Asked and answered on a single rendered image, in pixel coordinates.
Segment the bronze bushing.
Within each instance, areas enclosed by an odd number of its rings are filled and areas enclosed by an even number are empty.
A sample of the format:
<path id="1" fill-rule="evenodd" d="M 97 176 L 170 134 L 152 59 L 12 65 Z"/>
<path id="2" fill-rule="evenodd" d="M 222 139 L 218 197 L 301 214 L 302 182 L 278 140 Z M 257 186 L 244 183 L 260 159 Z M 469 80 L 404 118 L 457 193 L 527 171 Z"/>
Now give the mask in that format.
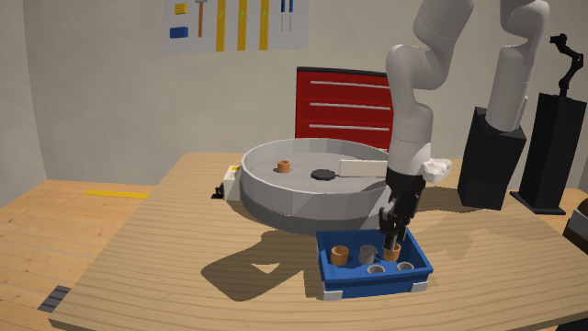
<path id="1" fill-rule="evenodd" d="M 289 172 L 289 161 L 287 160 L 280 160 L 277 162 L 277 172 L 278 173 L 288 173 Z"/>
<path id="2" fill-rule="evenodd" d="M 348 248 L 343 245 L 334 246 L 331 253 L 331 263 L 336 266 L 342 266 L 346 264 L 348 259 L 348 252 Z"/>
<path id="3" fill-rule="evenodd" d="M 394 261 L 398 260 L 400 251 L 401 251 L 401 246 L 396 243 L 395 248 L 392 252 L 390 252 L 388 250 L 384 250 L 383 258 L 386 261 L 394 262 Z"/>

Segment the blue square tray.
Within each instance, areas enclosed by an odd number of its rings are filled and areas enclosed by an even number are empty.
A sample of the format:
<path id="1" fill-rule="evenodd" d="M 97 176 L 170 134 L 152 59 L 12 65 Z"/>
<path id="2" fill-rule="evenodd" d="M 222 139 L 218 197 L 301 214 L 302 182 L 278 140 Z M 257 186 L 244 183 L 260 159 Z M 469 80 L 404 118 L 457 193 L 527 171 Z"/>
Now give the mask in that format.
<path id="1" fill-rule="evenodd" d="M 404 241 L 396 241 L 401 251 L 394 262 L 383 258 L 385 234 L 379 229 L 316 231 L 316 236 L 315 254 L 319 261 L 324 301 L 426 291 L 429 273 L 434 271 L 408 227 Z M 347 262 L 342 266 L 331 263 L 332 248 L 337 245 L 344 245 L 349 250 Z M 362 245 L 377 248 L 373 264 L 364 265 L 358 261 Z M 414 268 L 394 271 L 401 262 L 408 262 Z M 367 274 L 372 265 L 382 266 L 388 272 Z"/>

